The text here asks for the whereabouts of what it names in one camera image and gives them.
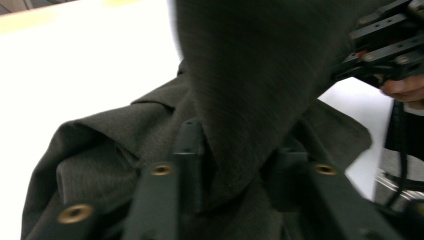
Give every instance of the brass grommet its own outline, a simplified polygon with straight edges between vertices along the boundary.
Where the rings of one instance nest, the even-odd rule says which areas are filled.
[[[81,222],[93,213],[93,207],[88,204],[77,204],[63,210],[57,217],[57,221],[63,224]]]
[[[172,168],[168,165],[158,165],[153,168],[152,174],[155,176],[164,176],[172,172]]]
[[[324,174],[324,175],[336,175],[337,174],[337,170],[330,166],[330,165],[326,165],[326,164],[317,164],[315,165],[315,170],[320,173],[320,174]]]

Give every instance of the black cable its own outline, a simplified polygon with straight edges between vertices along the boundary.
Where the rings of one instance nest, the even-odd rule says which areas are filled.
[[[400,178],[385,172],[384,176],[392,182],[399,183]],[[424,182],[406,179],[404,190],[424,192]]]
[[[391,208],[393,204],[399,199],[403,190],[405,189],[407,175],[408,175],[408,156],[407,156],[407,143],[405,134],[405,111],[403,109],[403,103],[394,101],[392,121],[394,126],[394,140],[396,143],[396,149],[399,152],[400,159],[400,177],[398,182],[398,188],[396,192],[386,202],[385,206]]]

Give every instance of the gray fabric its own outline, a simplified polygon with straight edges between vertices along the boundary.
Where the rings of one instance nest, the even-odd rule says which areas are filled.
[[[8,14],[8,13],[10,13],[10,11],[7,10],[5,7],[3,7],[3,5],[0,4],[0,15]]]
[[[31,3],[34,8],[47,7],[47,6],[54,5],[54,3],[49,2],[47,0],[31,0]]]
[[[37,239],[65,203],[131,195],[138,169],[165,160],[196,116],[215,168],[183,239],[279,239],[281,216],[258,173],[293,127],[314,157],[341,168],[370,145],[364,127],[316,100],[369,2],[177,1],[180,75],[130,106],[59,128],[33,173],[22,238]]]

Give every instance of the fabric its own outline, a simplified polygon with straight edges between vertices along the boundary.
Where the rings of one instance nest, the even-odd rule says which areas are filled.
[[[10,13],[10,11],[7,10],[5,7],[3,7],[3,5],[0,4],[0,15],[8,14],[8,13]]]
[[[139,169],[165,160],[181,123],[198,117],[215,167],[205,209],[184,218],[183,239],[279,239],[281,214],[259,171],[290,130],[300,126],[307,150],[342,169],[371,144],[364,127],[316,98],[352,50],[356,20],[379,4],[177,1],[179,76],[130,106],[58,129],[32,175],[22,238],[37,239],[66,203],[131,195]]]

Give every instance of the human hand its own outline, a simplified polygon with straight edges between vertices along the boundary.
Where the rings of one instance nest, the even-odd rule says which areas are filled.
[[[388,80],[380,89],[384,94],[408,104],[410,108],[424,109],[424,74],[399,81]]]

